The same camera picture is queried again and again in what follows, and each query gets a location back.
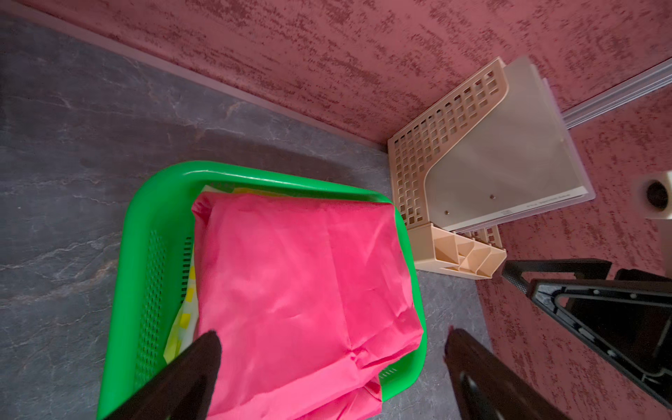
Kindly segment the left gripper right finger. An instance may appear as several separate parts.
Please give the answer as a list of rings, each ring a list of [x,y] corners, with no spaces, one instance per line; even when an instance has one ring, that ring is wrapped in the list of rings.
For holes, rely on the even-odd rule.
[[[451,328],[444,363],[463,419],[565,419],[466,330]]]

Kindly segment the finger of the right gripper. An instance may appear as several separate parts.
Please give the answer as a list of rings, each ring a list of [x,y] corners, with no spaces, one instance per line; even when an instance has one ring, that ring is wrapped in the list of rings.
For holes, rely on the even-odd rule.
[[[532,285],[524,278],[525,273],[572,273],[580,280],[605,280],[611,268],[611,262],[595,258],[507,260],[502,269],[502,276],[523,294],[530,294]]]
[[[671,407],[671,282],[535,279],[528,298]]]

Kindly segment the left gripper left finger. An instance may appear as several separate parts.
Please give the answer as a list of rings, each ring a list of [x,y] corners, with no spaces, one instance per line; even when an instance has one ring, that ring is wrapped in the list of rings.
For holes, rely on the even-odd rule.
[[[108,418],[206,418],[221,358],[222,345],[216,332],[201,335]]]

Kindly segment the yellow duck raincoat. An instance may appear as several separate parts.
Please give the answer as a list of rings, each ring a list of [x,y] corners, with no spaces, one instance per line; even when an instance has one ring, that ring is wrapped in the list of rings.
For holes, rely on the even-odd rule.
[[[216,332],[226,356],[257,368],[288,366],[299,357],[301,317],[311,288],[278,269],[284,250],[299,238],[304,205],[284,194],[238,187],[226,194],[204,187],[192,203],[194,251],[187,294],[168,335],[172,362],[201,335]]]

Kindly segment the pink raincoat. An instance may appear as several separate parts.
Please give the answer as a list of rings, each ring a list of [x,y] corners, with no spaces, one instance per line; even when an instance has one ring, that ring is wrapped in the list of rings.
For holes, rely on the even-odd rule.
[[[211,419],[367,419],[423,327],[389,203],[201,194],[199,334],[222,361]]]

